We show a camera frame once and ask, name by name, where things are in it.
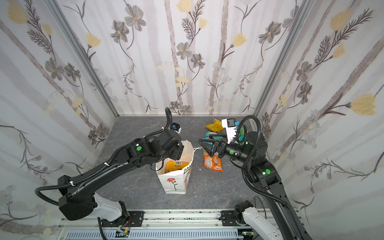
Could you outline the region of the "teal snack packet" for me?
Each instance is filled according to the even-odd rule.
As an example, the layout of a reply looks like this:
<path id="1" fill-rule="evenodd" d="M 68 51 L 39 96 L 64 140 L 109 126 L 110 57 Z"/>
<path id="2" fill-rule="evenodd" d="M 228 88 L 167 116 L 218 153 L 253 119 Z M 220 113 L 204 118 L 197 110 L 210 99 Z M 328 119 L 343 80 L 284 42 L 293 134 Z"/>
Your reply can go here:
<path id="1" fill-rule="evenodd" d="M 203 139 L 209 139 L 210 138 L 210 135 L 215 135 L 216 133 L 214 132 L 206 132 Z"/>

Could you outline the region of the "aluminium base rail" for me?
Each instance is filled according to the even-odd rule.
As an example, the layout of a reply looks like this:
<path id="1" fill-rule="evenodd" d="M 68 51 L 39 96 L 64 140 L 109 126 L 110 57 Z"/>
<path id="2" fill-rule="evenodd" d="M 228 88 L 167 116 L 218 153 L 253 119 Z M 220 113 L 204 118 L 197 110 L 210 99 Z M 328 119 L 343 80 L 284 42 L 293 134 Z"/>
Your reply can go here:
<path id="1" fill-rule="evenodd" d="M 130 230 L 136 228 L 139 230 L 154 229 L 215 229 L 215 228 L 243 228 L 235 221 L 234 209 L 197 209 L 197 210 L 133 210 L 141 211 L 135 215 L 131 214 L 131 221 L 123 227 Z M 257 209 L 260 220 L 269 221 L 274 227 L 278 225 L 269 209 Z M 230 220 L 222 220 L 224 217 L 230 217 Z M 69 221 L 65 218 L 59 223 L 58 230 L 99 230 L 98 221 L 93 217 L 86 217 L 77 221 Z"/>

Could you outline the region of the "orange snack packet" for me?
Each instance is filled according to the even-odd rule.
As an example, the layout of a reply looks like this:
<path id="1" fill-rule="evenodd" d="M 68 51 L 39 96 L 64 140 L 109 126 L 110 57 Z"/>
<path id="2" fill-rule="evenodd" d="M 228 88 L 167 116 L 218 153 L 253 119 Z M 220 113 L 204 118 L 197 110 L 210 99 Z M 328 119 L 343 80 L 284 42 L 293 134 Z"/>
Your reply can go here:
<path id="1" fill-rule="evenodd" d="M 223 172 L 222 161 L 218 157 L 218 153 L 215 153 L 212 157 L 207 153 L 206 150 L 203 149 L 203 158 L 204 158 L 204 167 L 215 171 L 215 172 Z"/>

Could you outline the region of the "white printed paper bag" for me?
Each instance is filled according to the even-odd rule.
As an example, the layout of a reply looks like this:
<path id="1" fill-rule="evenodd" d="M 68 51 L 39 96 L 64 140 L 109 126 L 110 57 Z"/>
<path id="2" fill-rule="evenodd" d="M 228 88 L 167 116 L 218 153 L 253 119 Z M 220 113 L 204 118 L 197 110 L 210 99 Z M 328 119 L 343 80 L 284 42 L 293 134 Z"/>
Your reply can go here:
<path id="1" fill-rule="evenodd" d="M 189 179 L 192 172 L 194 154 L 202 147 L 194 148 L 189 141 L 182 141 L 184 150 L 181 159 L 178 161 L 188 162 L 189 165 L 182 170 L 165 173 L 167 162 L 173 161 L 170 158 L 156 164 L 156 173 L 166 194 L 181 195 L 188 189 Z"/>

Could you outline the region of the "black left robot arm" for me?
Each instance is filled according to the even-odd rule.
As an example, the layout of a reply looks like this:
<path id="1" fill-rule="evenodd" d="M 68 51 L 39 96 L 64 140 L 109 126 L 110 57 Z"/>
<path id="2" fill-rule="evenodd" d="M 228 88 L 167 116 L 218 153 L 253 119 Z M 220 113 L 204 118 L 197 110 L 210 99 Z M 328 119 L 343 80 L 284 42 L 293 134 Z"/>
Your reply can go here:
<path id="1" fill-rule="evenodd" d="M 179 160 L 184 146 L 174 130 L 164 130 L 157 137 L 135 139 L 119 148 L 116 154 L 93 169 L 75 177 L 62 176 L 59 209 L 64 216 L 75 221 L 87 216 L 100 218 L 108 227 L 118 227 L 130 220 L 122 201 L 114 202 L 96 194 L 96 191 L 116 178 L 145 165 L 167 158 Z"/>

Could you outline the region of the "green snack packet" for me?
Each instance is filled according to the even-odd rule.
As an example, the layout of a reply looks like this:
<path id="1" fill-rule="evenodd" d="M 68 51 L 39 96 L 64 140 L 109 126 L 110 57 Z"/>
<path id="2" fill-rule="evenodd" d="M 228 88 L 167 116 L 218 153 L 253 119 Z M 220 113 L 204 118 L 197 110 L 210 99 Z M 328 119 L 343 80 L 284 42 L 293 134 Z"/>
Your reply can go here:
<path id="1" fill-rule="evenodd" d="M 239 132 L 239 140 L 242 141 L 247 134 L 247 126 L 245 124 L 240 126 L 241 122 L 235 122 L 236 131 Z"/>

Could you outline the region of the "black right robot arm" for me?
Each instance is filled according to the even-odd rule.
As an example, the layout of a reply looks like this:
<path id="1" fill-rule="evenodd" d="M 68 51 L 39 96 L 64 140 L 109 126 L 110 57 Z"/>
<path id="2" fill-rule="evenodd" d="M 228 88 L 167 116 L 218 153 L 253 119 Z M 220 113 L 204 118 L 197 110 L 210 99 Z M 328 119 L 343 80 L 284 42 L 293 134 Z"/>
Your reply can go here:
<path id="1" fill-rule="evenodd" d="M 252 187 L 260 191 L 270 207 L 279 229 L 285 240 L 310 240 L 311 237 L 298 215 L 295 213 L 283 186 L 282 180 L 275 167 L 266 159 L 267 143 L 263 136 L 257 142 L 258 132 L 249 132 L 244 137 L 244 142 L 239 144 L 224 140 L 200 139 L 199 144 L 209 155 L 215 153 L 219 158 L 228 156 L 233 160 L 245 162 L 251 155 L 252 147 L 257 145 L 257 150 L 252 155 L 251 167 L 246 170 L 246 180 Z"/>

